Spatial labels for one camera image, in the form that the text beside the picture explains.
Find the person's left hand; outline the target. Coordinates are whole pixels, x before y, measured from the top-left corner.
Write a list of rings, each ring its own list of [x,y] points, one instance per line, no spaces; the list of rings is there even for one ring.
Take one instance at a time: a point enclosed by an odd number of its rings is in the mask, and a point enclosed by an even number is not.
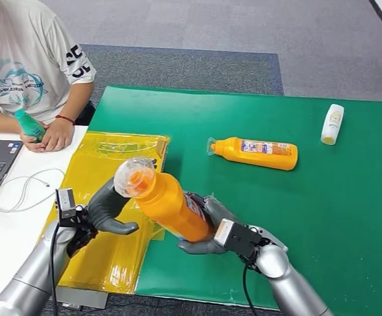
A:
[[[71,144],[74,125],[63,118],[56,118],[50,123],[42,140],[44,151],[60,151]]]

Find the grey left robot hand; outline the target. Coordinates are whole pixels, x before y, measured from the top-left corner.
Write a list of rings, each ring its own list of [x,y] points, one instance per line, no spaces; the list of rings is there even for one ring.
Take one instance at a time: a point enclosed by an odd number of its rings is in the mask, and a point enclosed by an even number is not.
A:
[[[97,231],[118,235],[128,235],[137,231],[136,222],[123,223],[116,220],[122,209],[130,201],[115,190],[114,177],[110,178],[97,190],[87,205],[87,221]]]

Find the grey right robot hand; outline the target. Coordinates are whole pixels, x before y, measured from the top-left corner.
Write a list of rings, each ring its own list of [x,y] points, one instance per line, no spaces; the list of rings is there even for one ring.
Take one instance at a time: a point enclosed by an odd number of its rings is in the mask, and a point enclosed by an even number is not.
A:
[[[222,254],[226,250],[214,239],[214,234],[217,231],[223,219],[229,219],[236,223],[242,222],[235,214],[230,212],[226,206],[217,200],[214,196],[200,196],[194,192],[185,192],[186,196],[191,198],[199,205],[205,214],[208,222],[214,229],[213,233],[209,235],[209,239],[201,242],[189,242],[186,240],[180,240],[177,243],[177,247],[190,255],[203,255],[203,254]]]

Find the person's right hand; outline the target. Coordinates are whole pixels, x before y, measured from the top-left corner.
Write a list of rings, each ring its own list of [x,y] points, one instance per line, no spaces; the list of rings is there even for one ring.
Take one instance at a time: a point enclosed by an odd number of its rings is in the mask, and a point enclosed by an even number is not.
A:
[[[34,136],[27,136],[24,131],[20,130],[20,140],[26,148],[32,152],[42,153],[46,151],[46,144],[45,136],[42,137],[41,142],[38,142]]]

